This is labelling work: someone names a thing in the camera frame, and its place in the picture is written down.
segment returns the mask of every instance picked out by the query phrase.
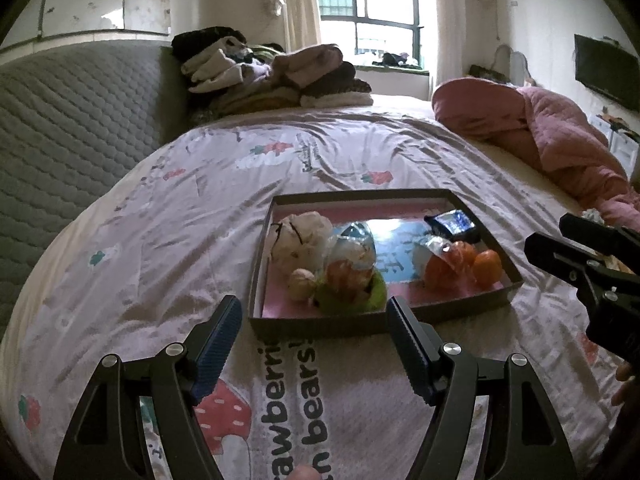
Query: window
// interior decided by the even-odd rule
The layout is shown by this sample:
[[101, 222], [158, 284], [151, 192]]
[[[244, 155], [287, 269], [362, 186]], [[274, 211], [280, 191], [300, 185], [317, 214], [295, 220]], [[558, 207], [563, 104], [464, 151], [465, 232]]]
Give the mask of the window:
[[318, 0], [322, 41], [357, 64], [385, 52], [420, 59], [418, 0]]

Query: plastic bag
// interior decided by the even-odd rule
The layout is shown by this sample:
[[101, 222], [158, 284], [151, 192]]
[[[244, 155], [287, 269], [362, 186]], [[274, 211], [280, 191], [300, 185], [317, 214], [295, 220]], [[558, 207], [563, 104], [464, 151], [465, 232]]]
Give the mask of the plastic bag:
[[344, 301], [353, 301], [367, 289], [376, 265], [376, 247], [369, 227], [352, 222], [330, 243], [324, 263], [324, 281]]
[[413, 260], [415, 270], [429, 288], [451, 288], [468, 273], [460, 246], [435, 235], [427, 235], [416, 244]]

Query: green item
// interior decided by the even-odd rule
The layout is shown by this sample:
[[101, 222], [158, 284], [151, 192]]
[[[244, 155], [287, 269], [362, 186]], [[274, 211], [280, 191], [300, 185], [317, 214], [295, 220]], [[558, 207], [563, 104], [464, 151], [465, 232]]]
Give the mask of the green item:
[[266, 64], [273, 63], [273, 59], [276, 56], [281, 55], [281, 52], [278, 52], [274, 48], [265, 45], [249, 45], [248, 46], [254, 53], [254, 56], [263, 61]]
[[325, 316], [364, 314], [382, 310], [386, 305], [386, 285], [379, 270], [374, 270], [369, 286], [371, 288], [369, 299], [365, 303], [353, 304], [339, 299], [324, 280], [320, 279], [314, 294], [314, 304]]

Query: pink blanket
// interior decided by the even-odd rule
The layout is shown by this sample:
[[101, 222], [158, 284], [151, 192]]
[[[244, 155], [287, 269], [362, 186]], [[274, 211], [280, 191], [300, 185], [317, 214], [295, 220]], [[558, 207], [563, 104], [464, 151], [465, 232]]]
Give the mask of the pink blanket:
[[640, 195], [607, 139], [571, 99], [542, 88], [462, 78], [440, 86], [432, 102], [436, 119], [452, 132], [500, 146], [583, 208], [596, 208], [607, 223], [640, 230]]

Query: bedsheet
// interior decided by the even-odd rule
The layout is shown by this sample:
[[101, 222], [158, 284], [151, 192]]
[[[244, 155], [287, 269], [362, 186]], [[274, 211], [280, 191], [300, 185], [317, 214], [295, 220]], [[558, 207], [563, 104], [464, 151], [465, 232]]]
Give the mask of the bedsheet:
[[[51, 280], [11, 360], [2, 348], [0, 370], [10, 376], [2, 422], [31, 467], [51, 478], [73, 409], [104, 354], [153, 355], [183, 340], [224, 294], [246, 304], [274, 195], [376, 187], [452, 189], [504, 246], [525, 279], [512, 305], [437, 329], [476, 355], [528, 355], [578, 467], [593, 462], [617, 413], [609, 398], [619, 360], [587, 340], [572, 289], [522, 252], [530, 232], [558, 234], [560, 216], [578, 205], [521, 161], [432, 117], [417, 100], [262, 112], [191, 130], [156, 155], [78, 244], [62, 278]], [[303, 365], [311, 380], [301, 376]], [[325, 479], [371, 471], [404, 478], [431, 416], [388, 336], [264, 344], [247, 322], [198, 410], [226, 477], [256, 480], [299, 463], [314, 464]], [[476, 415], [461, 479], [473, 478], [483, 399]], [[152, 415], [145, 420], [153, 433]], [[156, 442], [152, 457], [161, 455]]]

